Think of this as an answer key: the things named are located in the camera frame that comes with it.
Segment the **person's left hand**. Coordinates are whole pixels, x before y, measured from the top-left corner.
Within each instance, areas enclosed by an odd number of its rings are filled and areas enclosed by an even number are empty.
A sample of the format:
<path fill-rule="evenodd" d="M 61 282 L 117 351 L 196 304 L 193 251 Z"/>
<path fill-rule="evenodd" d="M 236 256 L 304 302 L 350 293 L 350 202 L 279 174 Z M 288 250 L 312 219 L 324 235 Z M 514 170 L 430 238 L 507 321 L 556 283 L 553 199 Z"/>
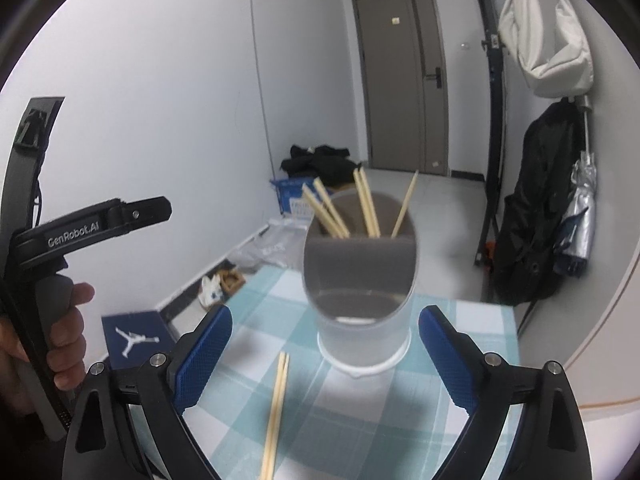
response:
<path fill-rule="evenodd" d="M 54 373 L 54 383 L 61 391 L 72 391 L 85 378 L 84 359 L 86 340 L 84 319 L 78 306 L 88 304 L 94 297 L 94 288 L 88 283 L 74 285 L 70 297 L 70 308 L 51 328 L 52 349 L 47 355 L 47 363 Z M 35 411 L 27 388 L 15 370 L 14 361 L 28 361 L 17 333 L 11 322 L 1 318 L 1 401 L 17 415 L 28 415 Z"/>

